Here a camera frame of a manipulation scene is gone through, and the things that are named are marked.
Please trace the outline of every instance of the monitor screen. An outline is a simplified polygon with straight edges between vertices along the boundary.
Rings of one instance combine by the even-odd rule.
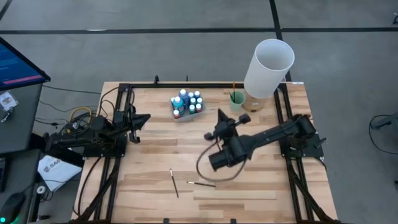
[[[5,40],[0,41],[0,90],[49,81],[49,77]]]

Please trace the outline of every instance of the wooden tabletop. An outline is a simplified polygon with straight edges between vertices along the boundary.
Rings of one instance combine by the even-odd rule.
[[[118,85],[119,82],[105,83],[103,93]],[[293,114],[311,114],[304,85],[287,83],[287,87]],[[230,111],[231,89],[198,90],[206,104],[205,115],[189,123],[176,123],[170,114],[169,101],[178,94],[179,89],[134,89],[137,114],[149,113],[151,118],[142,131],[137,132],[141,143],[129,142],[126,155],[121,159],[112,222],[161,223],[163,218],[169,218],[172,223],[229,223],[231,218],[236,218],[238,223],[295,222],[286,164],[277,142],[254,151],[252,160],[246,163],[242,173],[232,181],[216,183],[215,188],[187,184],[188,180],[206,183],[199,178],[195,163],[199,153],[210,145],[203,135],[214,130],[217,109],[221,108],[232,118],[248,113],[244,110]],[[114,91],[104,99],[114,103],[116,95],[117,91]],[[104,103],[103,107],[109,118],[112,117],[110,104]],[[248,114],[251,122],[238,126],[239,134],[255,134],[278,125],[273,97],[266,101],[263,109]],[[90,158],[85,162],[76,208],[82,183],[95,160],[96,158]],[[103,161],[104,159],[100,160],[89,177],[83,192],[82,209],[90,204],[98,192]],[[312,158],[304,158],[303,163],[310,193],[326,214],[337,218],[325,168]],[[175,194],[170,168],[180,198]],[[229,177],[238,168],[239,166],[224,167],[213,172],[207,156],[200,162],[201,172],[212,178]],[[299,198],[302,216],[306,218],[301,193]],[[102,218],[105,216],[107,202],[108,194],[104,197]]]

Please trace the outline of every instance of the white cylinder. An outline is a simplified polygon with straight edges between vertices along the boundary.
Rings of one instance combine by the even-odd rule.
[[[263,40],[254,51],[244,89],[255,98],[272,96],[293,63],[294,52],[288,44],[277,39]]]

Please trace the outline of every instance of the yellow cable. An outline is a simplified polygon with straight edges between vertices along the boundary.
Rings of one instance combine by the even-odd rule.
[[[90,110],[88,107],[86,107],[86,106],[81,106],[81,107],[78,107],[78,108],[76,108],[76,109],[74,109],[74,110],[72,111],[72,113],[70,114],[70,117],[69,117],[69,122],[72,122],[73,115],[74,115],[74,114],[76,113],[76,111],[78,111],[78,110],[88,110],[88,112],[90,113],[90,118],[88,119],[88,122],[91,121],[91,115],[92,115],[93,113],[91,112],[91,110]]]

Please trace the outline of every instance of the green cup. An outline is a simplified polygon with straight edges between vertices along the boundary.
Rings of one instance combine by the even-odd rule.
[[[242,92],[232,92],[229,96],[229,108],[233,111],[239,110],[246,101],[246,96]]]

